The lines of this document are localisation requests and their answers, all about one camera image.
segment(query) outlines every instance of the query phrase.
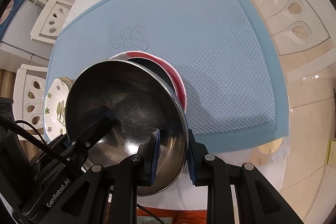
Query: blue tablecloth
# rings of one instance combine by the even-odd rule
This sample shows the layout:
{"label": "blue tablecloth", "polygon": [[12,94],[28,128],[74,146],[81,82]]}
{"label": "blue tablecloth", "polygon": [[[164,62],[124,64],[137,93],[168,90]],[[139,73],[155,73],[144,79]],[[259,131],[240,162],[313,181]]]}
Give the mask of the blue tablecloth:
{"label": "blue tablecloth", "polygon": [[285,81],[250,0],[102,0],[59,35],[47,89],[128,50],[171,63],[187,92],[188,126],[210,152],[288,135]]}

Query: stack of plates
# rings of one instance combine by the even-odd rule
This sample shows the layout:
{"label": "stack of plates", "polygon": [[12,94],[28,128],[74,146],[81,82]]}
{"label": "stack of plates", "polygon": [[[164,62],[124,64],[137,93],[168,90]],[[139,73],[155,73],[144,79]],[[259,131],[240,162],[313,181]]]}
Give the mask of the stack of plates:
{"label": "stack of plates", "polygon": [[56,78],[44,99],[44,130],[51,141],[67,132],[65,106],[71,86],[69,78]]}

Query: black wire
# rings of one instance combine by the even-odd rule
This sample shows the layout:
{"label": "black wire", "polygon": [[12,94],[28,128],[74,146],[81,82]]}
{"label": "black wire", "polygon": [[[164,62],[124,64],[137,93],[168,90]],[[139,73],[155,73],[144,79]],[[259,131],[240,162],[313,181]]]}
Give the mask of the black wire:
{"label": "black wire", "polygon": [[24,123],[24,124],[28,125],[30,128],[32,128],[32,129],[35,131],[35,133],[36,133],[37,135],[40,136],[41,141],[42,141],[45,145],[47,145],[47,143],[45,142],[45,140],[44,140],[44,138],[42,137],[42,135],[40,134],[40,132],[38,132],[37,129],[36,129],[33,125],[31,125],[30,123],[28,123],[28,122],[26,122],[26,121],[24,121],[24,120],[16,120],[15,123]]}
{"label": "black wire", "polygon": [[157,217],[156,215],[154,215],[154,213],[152,213],[151,211],[147,210],[145,207],[141,206],[139,203],[136,204],[136,206],[143,210],[144,212],[146,212],[147,214],[151,215],[153,218],[155,218],[157,221],[160,222],[160,224],[165,224],[159,217]]}
{"label": "black wire", "polygon": [[9,129],[11,131],[14,131],[16,134],[20,135],[21,137],[24,137],[27,141],[41,149],[43,152],[51,156],[52,158],[60,161],[61,163],[65,164],[69,171],[76,177],[79,177],[83,174],[83,171],[80,169],[75,168],[70,161],[67,161],[64,157],[61,155],[55,153],[53,150],[51,150],[48,146],[41,143],[38,139],[33,137],[31,134],[29,134],[26,130],[24,130],[22,127],[18,126],[16,123],[6,119],[5,117],[0,115],[0,126]]}

